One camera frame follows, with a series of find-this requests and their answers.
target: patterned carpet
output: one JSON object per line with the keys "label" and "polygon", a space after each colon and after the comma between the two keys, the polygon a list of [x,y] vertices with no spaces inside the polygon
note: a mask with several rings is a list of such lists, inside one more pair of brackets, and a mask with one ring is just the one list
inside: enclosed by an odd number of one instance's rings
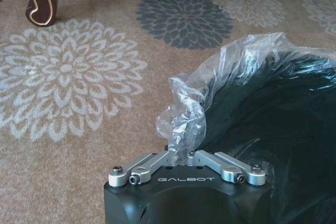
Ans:
{"label": "patterned carpet", "polygon": [[247,34],[336,50],[336,0],[0,0],[0,223],[104,223],[113,165],[166,140],[168,77]]}

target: beige carpet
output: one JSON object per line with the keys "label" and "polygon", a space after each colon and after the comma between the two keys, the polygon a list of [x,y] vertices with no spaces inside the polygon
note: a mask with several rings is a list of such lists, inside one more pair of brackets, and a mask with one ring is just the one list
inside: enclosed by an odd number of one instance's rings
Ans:
{"label": "beige carpet", "polygon": [[168,77],[237,38],[336,50],[336,0],[59,0],[37,28],[0,0],[0,222],[104,223],[113,165],[166,140]]}

